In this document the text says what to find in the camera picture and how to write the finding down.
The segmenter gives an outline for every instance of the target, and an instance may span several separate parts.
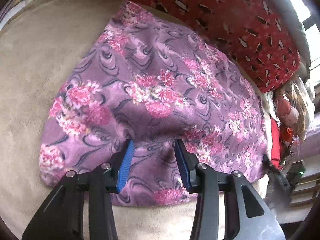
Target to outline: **purple floral fabric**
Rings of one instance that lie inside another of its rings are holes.
[[[262,177],[266,152],[260,98],[236,66],[187,27],[126,2],[61,87],[49,112],[40,174],[55,185],[135,151],[114,205],[151,206],[194,198],[183,188],[176,138],[217,171]]]

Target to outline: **metal screw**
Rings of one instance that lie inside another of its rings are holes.
[[[241,171],[233,171],[233,175],[235,175],[236,177],[241,177],[242,173]]]
[[[207,168],[207,165],[205,163],[198,163],[197,168],[199,170],[205,170]]]
[[[101,164],[101,168],[103,168],[104,170],[110,169],[110,167],[111,167],[110,163]]]
[[[68,171],[66,175],[68,178],[72,178],[75,174],[76,173],[74,171]]]

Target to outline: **window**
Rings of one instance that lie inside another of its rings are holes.
[[[310,78],[315,85],[320,84],[320,32],[302,0],[290,1],[306,30],[311,58]]]

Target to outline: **black device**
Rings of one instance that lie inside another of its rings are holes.
[[[84,192],[89,191],[90,240],[117,240],[110,193],[125,186],[133,157],[133,142],[93,171],[68,171],[36,212],[22,240],[83,239]],[[174,152],[183,186],[197,193],[191,240],[216,240],[219,192],[225,196],[225,240],[285,240],[284,233],[263,199],[240,171],[217,172],[176,140]]]

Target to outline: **beige blanket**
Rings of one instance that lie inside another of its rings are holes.
[[[92,46],[122,0],[35,0],[0,32],[0,216],[21,239],[50,192],[38,174],[43,125],[53,96]],[[158,17],[179,20],[152,8]],[[267,113],[268,137],[271,135]],[[265,195],[268,178],[255,187]],[[84,236],[89,239],[87,203]],[[189,239],[195,203],[172,207],[114,207],[119,239]],[[224,234],[220,198],[219,239]]]

